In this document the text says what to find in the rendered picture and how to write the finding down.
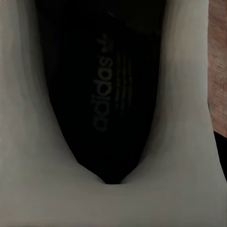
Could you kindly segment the gym shoe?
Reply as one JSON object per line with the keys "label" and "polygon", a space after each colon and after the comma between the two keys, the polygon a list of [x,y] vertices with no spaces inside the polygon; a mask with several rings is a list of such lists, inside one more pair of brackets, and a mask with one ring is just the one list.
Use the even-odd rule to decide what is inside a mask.
{"label": "gym shoe", "polygon": [[227,227],[209,0],[0,0],[0,227]]}

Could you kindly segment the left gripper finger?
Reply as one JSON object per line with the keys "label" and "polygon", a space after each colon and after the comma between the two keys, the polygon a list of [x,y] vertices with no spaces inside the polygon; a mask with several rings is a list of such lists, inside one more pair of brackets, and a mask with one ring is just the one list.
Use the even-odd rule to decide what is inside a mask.
{"label": "left gripper finger", "polygon": [[214,132],[220,163],[227,181],[227,138]]}

